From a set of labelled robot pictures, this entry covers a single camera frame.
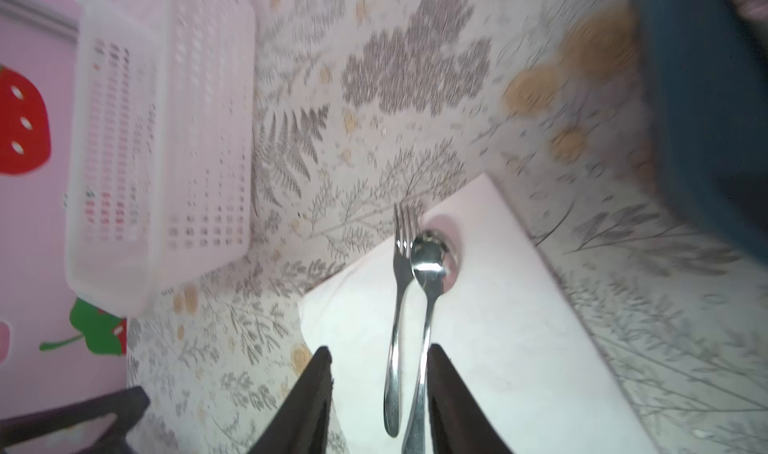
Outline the teal plastic utensil tray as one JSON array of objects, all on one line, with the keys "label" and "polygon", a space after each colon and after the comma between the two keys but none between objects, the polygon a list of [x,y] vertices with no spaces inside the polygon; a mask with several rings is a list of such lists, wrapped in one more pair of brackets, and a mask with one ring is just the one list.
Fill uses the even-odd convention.
[{"label": "teal plastic utensil tray", "polygon": [[632,2],[664,201],[765,263],[765,50],[732,0]]}]

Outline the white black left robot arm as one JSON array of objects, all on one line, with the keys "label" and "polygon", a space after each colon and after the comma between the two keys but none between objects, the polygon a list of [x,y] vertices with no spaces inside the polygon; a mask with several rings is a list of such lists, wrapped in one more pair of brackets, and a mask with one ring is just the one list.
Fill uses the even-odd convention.
[{"label": "white black left robot arm", "polygon": [[134,453],[126,436],[149,405],[150,398],[145,390],[134,386],[48,411],[4,419],[1,421],[1,452],[7,453],[11,446],[114,414],[115,422],[80,453]]}]

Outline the silver metal spoon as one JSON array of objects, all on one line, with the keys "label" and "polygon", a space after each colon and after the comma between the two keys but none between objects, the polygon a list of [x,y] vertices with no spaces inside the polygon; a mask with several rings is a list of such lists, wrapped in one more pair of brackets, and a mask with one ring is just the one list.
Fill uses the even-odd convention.
[{"label": "silver metal spoon", "polygon": [[434,309],[440,296],[456,282],[457,258],[451,241],[438,229],[426,229],[416,236],[411,252],[414,278],[426,296],[422,346],[416,387],[404,436],[404,454],[424,454],[426,445],[427,359],[431,344]]}]

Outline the silver metal fork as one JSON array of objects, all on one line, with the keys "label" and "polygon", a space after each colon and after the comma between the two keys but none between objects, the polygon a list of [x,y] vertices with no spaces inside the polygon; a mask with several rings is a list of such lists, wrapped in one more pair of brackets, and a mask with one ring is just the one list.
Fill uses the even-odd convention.
[{"label": "silver metal fork", "polygon": [[396,438],[401,420],[399,348],[401,311],[407,288],[414,278],[411,269],[411,252],[420,228],[418,215],[406,203],[394,205],[393,220],[393,273],[396,281],[396,299],[385,376],[383,420],[387,434]]}]

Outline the white plastic mesh basket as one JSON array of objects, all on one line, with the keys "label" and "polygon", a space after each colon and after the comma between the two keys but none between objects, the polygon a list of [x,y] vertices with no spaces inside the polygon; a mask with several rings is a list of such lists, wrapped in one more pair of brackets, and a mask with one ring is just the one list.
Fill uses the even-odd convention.
[{"label": "white plastic mesh basket", "polygon": [[141,314],[250,244],[255,14],[249,0],[84,0],[65,274]]}]

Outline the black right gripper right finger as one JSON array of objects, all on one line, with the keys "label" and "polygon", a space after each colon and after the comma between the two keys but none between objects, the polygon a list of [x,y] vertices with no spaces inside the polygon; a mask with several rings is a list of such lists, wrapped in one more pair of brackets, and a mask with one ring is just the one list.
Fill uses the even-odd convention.
[{"label": "black right gripper right finger", "polygon": [[426,373],[435,454],[512,453],[439,344],[432,344],[428,350]]}]

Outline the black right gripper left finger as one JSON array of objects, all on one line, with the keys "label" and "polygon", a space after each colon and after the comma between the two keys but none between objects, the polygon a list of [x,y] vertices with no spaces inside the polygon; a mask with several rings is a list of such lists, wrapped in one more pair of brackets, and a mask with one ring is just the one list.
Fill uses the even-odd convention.
[{"label": "black right gripper left finger", "polygon": [[249,454],[324,454],[332,404],[332,357],[313,355],[288,397]]}]

